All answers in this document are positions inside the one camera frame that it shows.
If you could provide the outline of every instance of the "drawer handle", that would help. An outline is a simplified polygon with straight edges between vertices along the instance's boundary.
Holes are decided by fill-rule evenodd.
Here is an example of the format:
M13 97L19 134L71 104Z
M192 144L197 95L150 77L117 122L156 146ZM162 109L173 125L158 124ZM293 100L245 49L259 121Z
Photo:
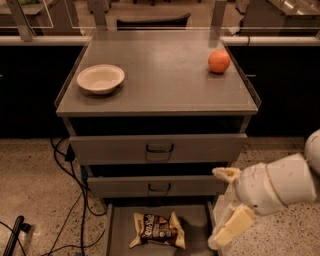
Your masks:
M171 183L168 184L168 187L166 188L152 188L152 185L148 185L148 189L151 192L168 192L171 189Z
M174 145L171 144L171 145L170 145L170 148L168 148L168 149L151 149L151 148L149 147L149 145L147 144L147 145L146 145L146 150L147 150L149 153L170 153L170 152L172 152L172 151L174 150Z

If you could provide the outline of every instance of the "black cable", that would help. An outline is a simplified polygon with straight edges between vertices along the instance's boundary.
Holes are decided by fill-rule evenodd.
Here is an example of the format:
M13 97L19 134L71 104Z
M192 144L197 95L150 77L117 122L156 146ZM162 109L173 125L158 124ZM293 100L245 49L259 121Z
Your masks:
M70 162L70 165L71 165L72 174L76 177L76 174L75 174L75 172L74 172L74 167L73 167L72 162ZM90 208L90 206L89 206L88 193L86 193L86 207L88 208L89 212L90 212L92 215L96 216L96 217L101 217L101 216L103 216L103 215L106 214L105 212L103 212L103 213L94 213L94 212L91 210L91 208Z
M84 248L85 248L85 249L88 249L88 248L90 248L90 247L95 246L95 245L100 241L100 239L103 237L104 232L105 232L105 230L102 231L101 235L98 237L98 239L97 239L94 243L92 243L92 244L90 244L90 245L85 245ZM57 248L57 249L53 250L52 253L55 253L55 252L57 252L57 251L60 251L60 250L62 250L62 249L68 248L68 247L79 248L79 249L81 248L79 245L69 244L69 245L64 245L64 246L62 246L62 247L60 247L60 248Z
M6 227L7 229L9 229L15 236L17 236L17 233L16 233L12 228L10 228L7 224L3 223L2 221L0 221L0 224L3 225L3 226L5 226L5 227ZM21 250L22 250L23 255L24 255L24 256L27 256L27 254L26 254L26 252L24 251L23 246L22 246L22 244L21 244L21 242L20 242L20 240L19 240L18 237L17 237L17 241L18 241L18 243L19 243L19 245L20 245L20 247L21 247Z
M85 245L84 245L84 226L85 226L85 216L86 216L86 209L88 208L89 211L95 215L95 216L102 216L105 213L102 214L95 214L91 211L90 207L89 207L89 203L88 203L88 190L89 188L87 186L85 186L84 184L82 184L79 179L77 178L75 171L74 171L74 167L73 167L73 163L72 161L70 162L70 167L71 167L71 173L64 167L62 166L62 164L59 162L58 157L57 157L57 153L59 153L60 155L66 157L66 154L62 153L61 151L59 151L59 146L60 144L65 140L65 138L62 138L59 140L59 142L57 143L57 145L54 145L53 141L50 139L51 145L54 149L54 159L56 161L56 163L58 164L58 166L66 173L68 174L71 178L73 178L76 183L79 185L79 188L81 189L81 195L83 196L83 213L82 213L82 220L81 220L81 229L80 229L80 247L81 248L81 253L82 256L85 256Z
M51 247L50 252L48 252L48 253L46 253L46 254L43 254L43 255L48 255L48 256L50 256L50 255L53 253L53 249L54 249L54 247L56 246L56 244L57 244L57 242L58 242L58 239L59 239L59 237L60 237L60 235L61 235L61 233L62 233L62 231L63 231L63 229L64 229L64 227L65 227L65 225L66 225L66 223L67 223L67 221L68 221L68 219L69 219L72 211L73 211L73 208L74 208L74 207L76 206L76 204L78 203L81 195L82 195L82 192L81 192L81 194L78 196L78 198L77 198L77 200L75 201L75 203L72 205L71 209L69 210L69 213L68 213L68 215L67 215L67 217L66 217L66 219L65 219L65 221L64 221L64 223L63 223L63 225L62 225L62 227L61 227L61 229L60 229L60 232L59 232L58 236L56 237L56 240L54 241L54 243L53 243L53 245L52 245L52 247Z

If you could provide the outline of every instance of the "orange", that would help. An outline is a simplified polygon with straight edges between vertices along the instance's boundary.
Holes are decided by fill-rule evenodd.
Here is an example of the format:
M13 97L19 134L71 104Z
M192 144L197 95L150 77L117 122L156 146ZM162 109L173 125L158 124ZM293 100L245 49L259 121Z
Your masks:
M208 65L212 72L223 73L230 65L230 56L225 50L215 50L209 56Z

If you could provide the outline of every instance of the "drawer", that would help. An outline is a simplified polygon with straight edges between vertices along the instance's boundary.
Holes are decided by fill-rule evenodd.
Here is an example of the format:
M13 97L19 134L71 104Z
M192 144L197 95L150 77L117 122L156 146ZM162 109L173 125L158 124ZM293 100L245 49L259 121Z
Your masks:
M88 185L98 198L219 195L227 188L213 175L91 177Z
M74 136L70 143L82 165L232 162L246 138L245 134Z
M212 201L207 198L155 199L148 201L107 202L107 223L103 243L103 255L126 256L214 256L216 251L208 248L207 239L214 227ZM169 218L175 212L185 232L186 249L160 244L143 244L129 249L136 237L133 214L155 214Z

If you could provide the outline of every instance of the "white bowl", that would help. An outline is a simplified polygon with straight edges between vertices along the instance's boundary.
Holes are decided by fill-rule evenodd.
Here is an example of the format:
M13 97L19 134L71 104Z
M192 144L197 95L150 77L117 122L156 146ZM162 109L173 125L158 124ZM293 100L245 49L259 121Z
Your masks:
M81 71L77 76L78 85L94 94L112 92L124 79L121 68L113 65L96 65Z

